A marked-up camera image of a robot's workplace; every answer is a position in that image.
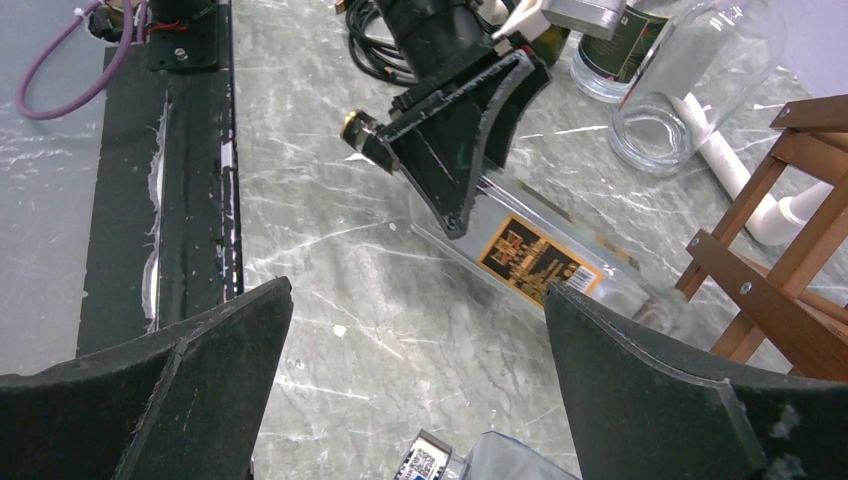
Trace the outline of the clear glass bottle white cap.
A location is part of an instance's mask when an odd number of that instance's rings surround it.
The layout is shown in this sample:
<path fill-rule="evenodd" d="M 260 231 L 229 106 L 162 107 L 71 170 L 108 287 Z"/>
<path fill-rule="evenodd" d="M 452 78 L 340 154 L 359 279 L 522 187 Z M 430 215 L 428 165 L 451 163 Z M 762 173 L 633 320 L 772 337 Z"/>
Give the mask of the clear glass bottle white cap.
<path fill-rule="evenodd" d="M 611 39 L 582 36 L 570 67 L 577 88 L 595 100 L 620 103 L 675 10 L 673 1 L 628 1 Z"/>

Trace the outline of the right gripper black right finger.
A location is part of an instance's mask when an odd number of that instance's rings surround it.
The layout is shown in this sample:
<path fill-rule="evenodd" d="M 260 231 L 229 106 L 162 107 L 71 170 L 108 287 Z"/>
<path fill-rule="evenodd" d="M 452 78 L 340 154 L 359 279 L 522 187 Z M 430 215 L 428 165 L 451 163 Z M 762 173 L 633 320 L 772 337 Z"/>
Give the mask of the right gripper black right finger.
<path fill-rule="evenodd" d="M 586 479 L 843 479 L 847 387 L 694 348 L 563 283 L 544 314 Z"/>

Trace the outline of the clear glass bottle silver cap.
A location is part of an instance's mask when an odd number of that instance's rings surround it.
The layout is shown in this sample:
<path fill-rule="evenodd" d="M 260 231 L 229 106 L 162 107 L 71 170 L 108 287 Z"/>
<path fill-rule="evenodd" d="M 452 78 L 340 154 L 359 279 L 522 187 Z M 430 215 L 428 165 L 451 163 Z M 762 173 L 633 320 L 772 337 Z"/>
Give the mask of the clear glass bottle silver cap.
<path fill-rule="evenodd" d="M 626 164 L 658 177 L 682 168 L 774 72 L 786 22 L 770 1 L 699 1 L 654 45 L 611 119 Z"/>

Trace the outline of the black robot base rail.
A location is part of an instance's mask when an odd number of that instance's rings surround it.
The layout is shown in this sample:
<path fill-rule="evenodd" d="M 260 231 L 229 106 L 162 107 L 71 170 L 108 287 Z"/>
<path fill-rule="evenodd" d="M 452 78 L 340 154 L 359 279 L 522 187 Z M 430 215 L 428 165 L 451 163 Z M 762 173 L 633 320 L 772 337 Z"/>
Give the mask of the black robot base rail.
<path fill-rule="evenodd" d="M 76 353 L 244 290 L 227 1 L 155 20 L 106 89 Z"/>

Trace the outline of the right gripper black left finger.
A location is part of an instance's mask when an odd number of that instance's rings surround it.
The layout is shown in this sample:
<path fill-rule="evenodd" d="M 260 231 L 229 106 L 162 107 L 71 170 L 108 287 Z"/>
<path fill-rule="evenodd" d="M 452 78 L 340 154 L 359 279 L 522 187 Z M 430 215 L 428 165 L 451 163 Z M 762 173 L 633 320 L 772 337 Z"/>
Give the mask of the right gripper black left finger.
<path fill-rule="evenodd" d="M 288 279 L 1 379 L 5 479 L 244 479 L 290 327 Z"/>

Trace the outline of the dark green wine bottle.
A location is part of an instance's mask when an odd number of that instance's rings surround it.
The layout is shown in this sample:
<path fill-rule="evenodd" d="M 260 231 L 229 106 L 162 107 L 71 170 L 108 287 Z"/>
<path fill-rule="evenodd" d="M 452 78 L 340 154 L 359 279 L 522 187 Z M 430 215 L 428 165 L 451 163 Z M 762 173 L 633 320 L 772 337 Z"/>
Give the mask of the dark green wine bottle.
<path fill-rule="evenodd" d="M 565 27 L 550 25 L 544 32 L 531 41 L 534 54 L 552 68 L 562 55 L 571 30 Z"/>

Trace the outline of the small clear bottle black cap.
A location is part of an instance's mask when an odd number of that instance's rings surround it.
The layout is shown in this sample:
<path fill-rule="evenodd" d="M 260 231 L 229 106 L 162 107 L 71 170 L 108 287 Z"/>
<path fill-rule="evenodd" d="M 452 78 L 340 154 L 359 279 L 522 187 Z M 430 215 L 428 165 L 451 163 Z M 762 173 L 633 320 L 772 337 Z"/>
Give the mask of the small clear bottle black cap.
<path fill-rule="evenodd" d="M 408 205 L 415 233 L 529 305 L 543 305 L 550 281 L 562 281 L 628 318 L 652 297 L 632 256 L 503 170 L 479 179 L 461 238 L 445 236 L 416 192 L 410 192 Z"/>

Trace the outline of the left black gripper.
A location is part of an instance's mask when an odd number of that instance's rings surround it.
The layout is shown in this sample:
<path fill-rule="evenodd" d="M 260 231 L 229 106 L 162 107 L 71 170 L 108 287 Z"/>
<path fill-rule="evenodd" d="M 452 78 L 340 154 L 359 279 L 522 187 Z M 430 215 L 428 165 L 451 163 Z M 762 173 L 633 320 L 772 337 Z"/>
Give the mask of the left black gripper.
<path fill-rule="evenodd" d="M 472 1 L 378 1 L 415 84 L 392 100 L 400 117 L 377 130 L 450 239 L 466 235 L 487 163 L 503 166 L 518 120 L 550 81 L 527 49 L 497 60 Z"/>

